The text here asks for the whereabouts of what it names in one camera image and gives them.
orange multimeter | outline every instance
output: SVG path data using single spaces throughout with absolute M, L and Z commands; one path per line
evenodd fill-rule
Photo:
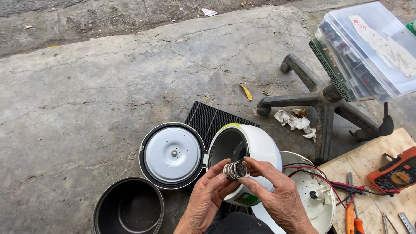
M 400 191 L 414 185 L 416 183 L 416 147 L 413 146 L 384 167 L 371 172 L 368 174 L 368 179 L 377 187 L 386 190 L 396 188 Z

cracked concrete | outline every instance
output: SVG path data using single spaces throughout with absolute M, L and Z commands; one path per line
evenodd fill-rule
M 313 141 L 280 126 L 277 108 L 262 118 L 255 107 L 263 90 L 307 92 L 293 72 L 279 70 L 289 53 L 328 82 L 308 42 L 325 12 L 361 2 L 260 7 L 1 59 L 0 232 L 92 233 L 102 192 L 121 178 L 142 176 L 136 157 L 146 133 L 184 122 L 196 100 L 260 124 L 280 150 L 312 156 Z M 252 93 L 251 102 L 238 82 Z M 412 99 L 392 107 L 396 126 L 410 134 Z M 353 105 L 380 121 L 378 103 Z M 316 112 L 306 109 L 314 127 Z M 348 132 L 355 129 L 335 116 L 331 157 L 360 145 Z M 160 233 L 171 233 L 189 196 L 164 194 Z

inner lid plate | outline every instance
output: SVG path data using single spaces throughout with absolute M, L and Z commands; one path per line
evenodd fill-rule
M 201 148 L 196 137 L 180 127 L 167 127 L 155 133 L 145 149 L 151 174 L 163 182 L 186 179 L 198 168 Z

person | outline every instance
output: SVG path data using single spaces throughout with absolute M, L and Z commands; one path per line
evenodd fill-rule
M 268 191 L 256 180 L 243 177 L 229 180 L 222 173 L 225 159 L 212 166 L 195 184 L 188 207 L 180 219 L 174 234 L 205 233 L 220 208 L 222 200 L 230 194 L 238 182 L 245 185 L 262 202 L 264 208 L 287 234 L 317 234 L 302 205 L 295 182 L 278 171 L 271 163 L 244 157 L 251 169 L 250 176 L 263 176 L 273 184 L 275 190 Z M 261 220 L 243 213 L 232 213 L 217 223 L 209 234 L 262 233 L 273 231 Z

clear plastic box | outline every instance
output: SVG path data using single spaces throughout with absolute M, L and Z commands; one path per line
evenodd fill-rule
M 352 102 L 416 90 L 416 37 L 381 3 L 331 11 L 315 36 Z

